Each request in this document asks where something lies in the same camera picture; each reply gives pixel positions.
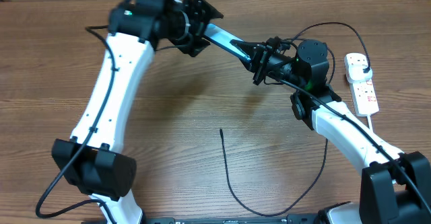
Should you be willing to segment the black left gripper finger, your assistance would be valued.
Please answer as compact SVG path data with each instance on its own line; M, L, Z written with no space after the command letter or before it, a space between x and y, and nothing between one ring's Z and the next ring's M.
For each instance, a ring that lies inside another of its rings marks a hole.
M211 20L223 19L224 14L219 12L206 0L193 0L192 21L195 23L209 24Z
M200 52L206 49L210 45L210 42L206 39L198 37L195 39L189 35L184 42L181 42L177 48L183 53L190 57L196 57Z

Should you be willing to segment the blue-screen smartphone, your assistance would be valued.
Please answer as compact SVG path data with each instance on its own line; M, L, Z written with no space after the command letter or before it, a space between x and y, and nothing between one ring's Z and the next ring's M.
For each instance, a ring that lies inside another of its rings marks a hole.
M224 29L214 24L208 24L203 37L204 39L210 41L216 46L219 46L220 48L224 49L230 54L233 54L234 56L239 58L240 61L244 63L250 63L251 61L250 56L248 56L246 53L236 48L231 43L232 40L239 40L240 42L242 42L242 39L236 37L235 35L229 33L228 31L225 31Z

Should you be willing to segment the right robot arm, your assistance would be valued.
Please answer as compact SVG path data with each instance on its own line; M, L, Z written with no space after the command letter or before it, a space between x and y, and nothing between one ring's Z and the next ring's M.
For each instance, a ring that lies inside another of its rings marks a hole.
M263 43L230 39L254 84L267 77L293 87L298 120L332 142L361 176L360 201L344 202L309 215L313 223L429 223L430 162L420 152L404 153L352 115L327 83L327 47L305 40L287 57L279 49L292 42L278 37Z

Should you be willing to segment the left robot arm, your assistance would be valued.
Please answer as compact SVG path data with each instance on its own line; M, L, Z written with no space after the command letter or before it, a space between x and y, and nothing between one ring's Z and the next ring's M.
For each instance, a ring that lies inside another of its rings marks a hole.
M131 187L136 161L123 155L125 127L139 82L167 39L192 57L222 14L205 0L122 0L110 13L102 68L81 120L51 154L59 177L96 203L106 223L144 223Z

